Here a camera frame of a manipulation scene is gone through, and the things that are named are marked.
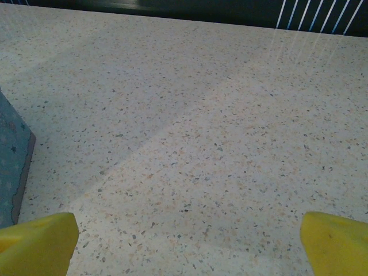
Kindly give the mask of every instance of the blue box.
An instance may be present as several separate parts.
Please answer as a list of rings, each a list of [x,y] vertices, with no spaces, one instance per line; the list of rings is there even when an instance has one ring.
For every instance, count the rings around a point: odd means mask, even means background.
[[[0,228],[18,223],[36,138],[0,91]]]

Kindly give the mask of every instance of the terrazzo floor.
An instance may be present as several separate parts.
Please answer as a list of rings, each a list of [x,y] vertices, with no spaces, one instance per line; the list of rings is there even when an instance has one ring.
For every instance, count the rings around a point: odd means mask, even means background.
[[[0,85],[37,137],[20,220],[75,214],[68,275],[312,275],[306,211],[368,221],[367,39],[1,20]]]

